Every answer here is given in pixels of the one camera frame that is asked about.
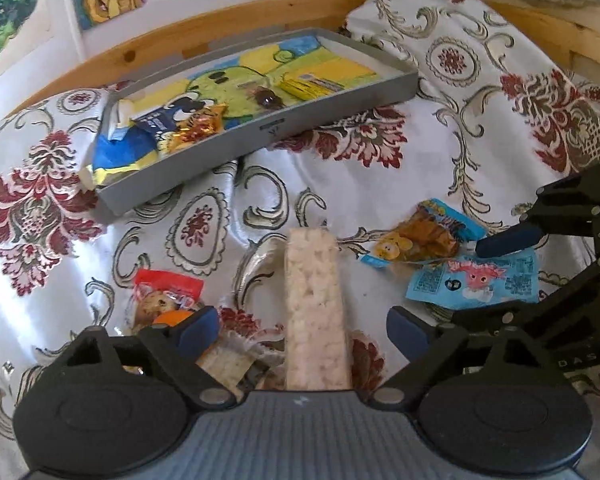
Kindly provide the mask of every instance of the yellow label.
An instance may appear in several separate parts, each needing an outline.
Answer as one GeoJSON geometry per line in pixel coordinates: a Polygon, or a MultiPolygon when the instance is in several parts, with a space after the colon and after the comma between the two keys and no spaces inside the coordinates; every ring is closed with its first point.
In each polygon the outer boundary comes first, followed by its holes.
{"type": "Polygon", "coordinates": [[[317,99],[333,94],[333,91],[324,86],[320,86],[312,81],[302,81],[293,77],[283,79],[278,86],[293,97],[302,99],[302,101],[310,101],[311,99],[317,99]]]}

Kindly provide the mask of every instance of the grey tray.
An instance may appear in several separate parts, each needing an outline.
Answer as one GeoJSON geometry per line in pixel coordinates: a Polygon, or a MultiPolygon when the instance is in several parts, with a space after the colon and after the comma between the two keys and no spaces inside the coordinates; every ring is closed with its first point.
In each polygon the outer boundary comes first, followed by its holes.
{"type": "Polygon", "coordinates": [[[382,79],[259,116],[253,121],[173,153],[109,186],[98,188],[96,192],[104,205],[114,215],[122,215],[172,187],[229,160],[361,110],[406,101],[416,93],[418,71],[411,64],[334,32],[321,28],[304,28],[221,48],[161,70],[121,91],[112,92],[104,109],[100,132],[109,131],[112,111],[120,99],[167,78],[175,78],[181,72],[191,73],[196,68],[203,71],[207,69],[205,65],[211,68],[214,62],[221,58],[299,36],[315,36],[332,52],[374,70],[382,76],[382,79]]]}

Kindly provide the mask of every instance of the dark round object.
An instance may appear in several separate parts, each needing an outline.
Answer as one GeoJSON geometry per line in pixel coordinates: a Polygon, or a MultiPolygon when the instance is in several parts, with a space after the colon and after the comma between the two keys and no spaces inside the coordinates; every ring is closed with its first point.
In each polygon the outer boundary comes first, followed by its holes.
{"type": "Polygon", "coordinates": [[[443,456],[507,477],[550,472],[579,459],[592,419],[569,384],[477,384],[472,375],[434,386],[420,403],[422,430],[443,456]]]}
{"type": "Polygon", "coordinates": [[[182,397],[151,377],[121,382],[31,390],[13,417],[27,463],[63,478],[109,477],[168,452],[188,424],[182,397]]]}

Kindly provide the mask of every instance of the cookie package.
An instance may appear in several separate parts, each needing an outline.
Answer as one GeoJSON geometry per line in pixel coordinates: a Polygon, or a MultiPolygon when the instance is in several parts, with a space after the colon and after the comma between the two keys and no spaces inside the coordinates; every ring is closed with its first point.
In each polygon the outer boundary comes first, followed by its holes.
{"type": "Polygon", "coordinates": [[[154,322],[175,325],[186,319],[199,308],[204,283],[168,270],[138,270],[127,316],[131,333],[154,322]]]}
{"type": "Polygon", "coordinates": [[[538,257],[533,248],[498,258],[463,255],[414,272],[406,297],[455,311],[504,301],[538,301],[538,257]]]}
{"type": "Polygon", "coordinates": [[[469,217],[432,198],[383,235],[360,261],[381,269],[392,263],[426,263],[458,254],[461,244],[476,242],[486,230],[469,217]]]}

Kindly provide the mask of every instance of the floral tablecloth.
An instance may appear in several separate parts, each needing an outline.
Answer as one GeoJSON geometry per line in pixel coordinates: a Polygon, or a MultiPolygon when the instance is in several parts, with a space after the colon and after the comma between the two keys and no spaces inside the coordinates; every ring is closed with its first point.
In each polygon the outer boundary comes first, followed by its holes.
{"type": "MultiPolygon", "coordinates": [[[[109,225],[76,175],[106,91],[68,92],[0,124],[0,479],[26,471],[14,405],[86,326],[128,330],[138,269],[203,278],[223,335],[282,360],[285,234],[328,227],[342,249],[354,385],[370,390],[405,364],[384,321],[406,282],[358,261],[374,240],[430,197],[496,232],[540,185],[600,162],[600,88],[572,84],[480,1],[369,0],[347,28],[417,64],[417,97],[228,162],[109,225]]],[[[539,254],[543,293],[592,261],[580,238],[544,239],[539,254]]],[[[202,365],[237,392],[280,386],[275,366],[254,359],[218,345],[202,365]]],[[[596,417],[579,471],[600,480],[600,368],[573,381],[596,417]]]]}

